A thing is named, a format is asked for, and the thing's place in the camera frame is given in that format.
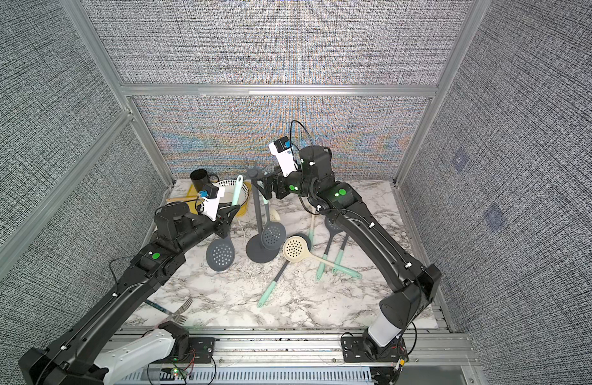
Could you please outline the grey utensil rack stand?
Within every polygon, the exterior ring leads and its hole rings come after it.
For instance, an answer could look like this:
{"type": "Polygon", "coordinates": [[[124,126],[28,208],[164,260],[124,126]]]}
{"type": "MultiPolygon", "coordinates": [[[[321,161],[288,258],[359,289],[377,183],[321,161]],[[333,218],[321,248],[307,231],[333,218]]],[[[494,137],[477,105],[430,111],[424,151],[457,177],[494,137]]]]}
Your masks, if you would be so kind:
{"type": "Polygon", "coordinates": [[[249,239],[246,245],[246,253],[251,261],[258,264],[265,264],[273,261],[273,259],[275,259],[276,256],[278,256],[278,251],[269,250],[262,245],[262,210],[259,202],[259,192],[258,189],[254,186],[255,180],[257,179],[259,173],[260,170],[258,168],[249,168],[246,171],[246,176],[251,180],[252,184],[250,197],[252,198],[252,202],[254,204],[257,222],[257,235],[254,235],[253,237],[251,237],[251,239],[249,239]]]}

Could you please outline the cream skimmer mint handle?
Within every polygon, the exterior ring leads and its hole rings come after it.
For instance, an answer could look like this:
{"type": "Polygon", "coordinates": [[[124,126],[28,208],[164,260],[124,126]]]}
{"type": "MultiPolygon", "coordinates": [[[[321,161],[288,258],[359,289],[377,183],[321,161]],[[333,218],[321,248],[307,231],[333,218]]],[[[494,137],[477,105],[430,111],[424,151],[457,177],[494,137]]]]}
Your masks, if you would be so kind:
{"type": "MultiPolygon", "coordinates": [[[[301,239],[303,239],[305,241],[305,243],[307,244],[307,248],[308,250],[312,250],[312,237],[305,235],[305,234],[294,234],[292,236],[290,236],[290,238],[292,237],[299,237],[301,239]]],[[[279,272],[277,273],[277,275],[274,277],[273,281],[268,285],[268,287],[265,290],[265,293],[263,293],[262,297],[260,298],[260,300],[257,303],[257,307],[258,308],[262,308],[262,306],[265,305],[265,303],[268,301],[268,299],[270,298],[271,294],[273,293],[276,285],[278,284],[279,279],[281,278],[281,276],[283,275],[283,273],[285,272],[287,266],[289,266],[290,261],[285,260],[281,269],[279,270],[279,272]]]]}

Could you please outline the grey skimmer lone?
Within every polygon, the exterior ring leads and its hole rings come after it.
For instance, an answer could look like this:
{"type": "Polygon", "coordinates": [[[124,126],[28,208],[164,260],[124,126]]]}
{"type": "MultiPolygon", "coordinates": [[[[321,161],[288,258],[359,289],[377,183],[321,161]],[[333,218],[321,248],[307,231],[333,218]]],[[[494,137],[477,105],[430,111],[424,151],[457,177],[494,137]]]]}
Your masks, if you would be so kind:
{"type": "Polygon", "coordinates": [[[266,224],[262,231],[262,245],[269,250],[279,250],[286,240],[286,228],[277,221],[270,218],[270,206],[265,197],[262,197],[265,204],[266,224]]]}

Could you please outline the grey skimmer back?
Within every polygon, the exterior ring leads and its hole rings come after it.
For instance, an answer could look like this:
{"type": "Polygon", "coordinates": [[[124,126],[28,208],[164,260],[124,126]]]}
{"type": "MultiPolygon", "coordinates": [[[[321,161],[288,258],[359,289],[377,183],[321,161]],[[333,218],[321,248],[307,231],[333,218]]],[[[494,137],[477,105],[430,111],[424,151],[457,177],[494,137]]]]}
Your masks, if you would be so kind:
{"type": "Polygon", "coordinates": [[[337,264],[337,265],[340,265],[340,264],[341,264],[341,262],[342,262],[342,258],[343,258],[343,255],[344,255],[344,251],[345,251],[345,248],[346,248],[346,246],[347,246],[347,243],[348,243],[348,241],[349,241],[349,238],[350,238],[350,237],[349,237],[349,235],[347,234],[347,235],[344,237],[343,241],[342,241],[342,244],[341,244],[341,246],[340,246],[339,252],[338,252],[338,254],[337,254],[337,256],[336,256],[336,258],[335,258],[335,260],[334,260],[334,263],[335,263],[335,264],[337,264]]]}

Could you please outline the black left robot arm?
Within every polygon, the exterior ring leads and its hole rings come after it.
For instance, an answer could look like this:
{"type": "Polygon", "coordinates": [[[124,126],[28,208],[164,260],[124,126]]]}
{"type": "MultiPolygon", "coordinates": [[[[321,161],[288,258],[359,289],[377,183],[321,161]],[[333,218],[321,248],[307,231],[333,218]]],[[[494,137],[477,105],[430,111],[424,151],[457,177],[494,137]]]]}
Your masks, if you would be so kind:
{"type": "Polygon", "coordinates": [[[103,347],[137,307],[184,264],[188,250],[215,234],[226,237],[238,205],[215,219],[172,202],[155,212],[157,230],[111,290],[71,329],[45,349],[31,348],[18,361],[28,384],[101,384],[107,372],[96,364],[103,347]]]}

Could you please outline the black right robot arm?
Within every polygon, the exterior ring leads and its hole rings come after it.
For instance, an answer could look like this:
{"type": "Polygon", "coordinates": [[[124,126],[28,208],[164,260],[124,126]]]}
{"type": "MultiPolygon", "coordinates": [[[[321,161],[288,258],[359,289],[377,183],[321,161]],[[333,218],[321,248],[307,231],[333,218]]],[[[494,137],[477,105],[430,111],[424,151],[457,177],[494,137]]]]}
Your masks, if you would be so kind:
{"type": "Polygon", "coordinates": [[[379,303],[380,314],[363,334],[362,349],[369,358],[385,355],[405,330],[433,302],[442,274],[411,256],[374,218],[361,195],[337,181],[328,147],[310,145],[293,150],[283,137],[269,145],[278,160],[272,173],[253,179],[270,200],[289,194],[304,197],[321,214],[343,229],[379,269],[391,293],[379,303]]]}

